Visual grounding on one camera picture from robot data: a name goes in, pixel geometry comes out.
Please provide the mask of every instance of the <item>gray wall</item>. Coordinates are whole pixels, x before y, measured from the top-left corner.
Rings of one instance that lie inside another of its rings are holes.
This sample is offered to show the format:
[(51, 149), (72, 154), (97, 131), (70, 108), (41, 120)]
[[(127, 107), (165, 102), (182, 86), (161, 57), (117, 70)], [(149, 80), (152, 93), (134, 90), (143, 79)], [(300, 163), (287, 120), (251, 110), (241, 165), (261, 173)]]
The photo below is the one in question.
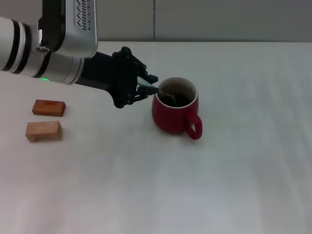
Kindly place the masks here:
[(156, 40), (312, 41), (312, 0), (156, 0)]
[[(312, 0), (155, 0), (157, 41), (309, 41)], [(101, 40), (152, 41), (154, 0), (97, 0)], [(41, 0), (2, 0), (0, 15), (25, 23)]]
[[(42, 0), (1, 0), (0, 16), (31, 24), (41, 7)], [(100, 40), (152, 41), (153, 8), (153, 0), (97, 0)]]

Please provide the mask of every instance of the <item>table surface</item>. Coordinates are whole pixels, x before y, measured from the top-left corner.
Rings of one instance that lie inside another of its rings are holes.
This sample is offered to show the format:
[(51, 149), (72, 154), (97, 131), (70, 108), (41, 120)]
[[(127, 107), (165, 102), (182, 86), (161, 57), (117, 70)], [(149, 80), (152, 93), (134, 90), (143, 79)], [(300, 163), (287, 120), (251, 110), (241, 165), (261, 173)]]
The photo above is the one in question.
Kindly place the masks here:
[[(151, 74), (191, 80), (203, 137), (161, 132), (152, 98), (0, 73), (2, 234), (312, 232), (312, 44), (101, 42)], [(65, 101), (64, 117), (32, 114)], [(59, 120), (59, 142), (28, 122)]]

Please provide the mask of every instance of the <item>mug handle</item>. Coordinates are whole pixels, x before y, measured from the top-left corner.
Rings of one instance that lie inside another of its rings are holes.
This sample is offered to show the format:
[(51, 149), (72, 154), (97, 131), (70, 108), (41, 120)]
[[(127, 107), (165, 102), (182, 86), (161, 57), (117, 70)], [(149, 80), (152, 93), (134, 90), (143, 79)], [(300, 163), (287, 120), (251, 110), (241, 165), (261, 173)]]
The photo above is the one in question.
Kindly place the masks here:
[(189, 112), (187, 114), (187, 119), (189, 122), (194, 124), (195, 126), (195, 131), (193, 130), (192, 126), (188, 127), (186, 129), (186, 133), (192, 138), (193, 140), (198, 140), (201, 138), (203, 134), (203, 124), (201, 122), (201, 119), (198, 117), (197, 114), (194, 112)]

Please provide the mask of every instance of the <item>red mug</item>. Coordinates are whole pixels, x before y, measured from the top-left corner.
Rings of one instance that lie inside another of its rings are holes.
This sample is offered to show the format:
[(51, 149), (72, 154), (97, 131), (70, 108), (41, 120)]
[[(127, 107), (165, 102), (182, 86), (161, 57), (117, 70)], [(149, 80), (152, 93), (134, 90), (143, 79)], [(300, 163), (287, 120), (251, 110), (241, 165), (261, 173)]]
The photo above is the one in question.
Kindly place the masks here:
[(166, 105), (156, 94), (153, 99), (152, 116), (155, 124), (170, 134), (186, 132), (193, 140), (202, 136), (203, 126), (198, 117), (198, 90), (185, 78), (173, 77), (159, 85), (159, 89), (173, 95), (183, 95), (191, 101), (188, 105), (172, 107)]

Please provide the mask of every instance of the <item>wooden block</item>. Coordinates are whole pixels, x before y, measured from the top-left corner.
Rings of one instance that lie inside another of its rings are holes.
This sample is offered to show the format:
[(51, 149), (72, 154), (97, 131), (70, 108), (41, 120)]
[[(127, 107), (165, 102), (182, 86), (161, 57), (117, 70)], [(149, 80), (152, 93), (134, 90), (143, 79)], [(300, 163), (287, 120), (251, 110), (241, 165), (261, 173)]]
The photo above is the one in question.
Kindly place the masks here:
[(31, 143), (36, 141), (61, 140), (62, 126), (59, 121), (28, 123), (26, 137)]
[(33, 113), (38, 116), (58, 116), (62, 117), (65, 111), (65, 102), (36, 100)]

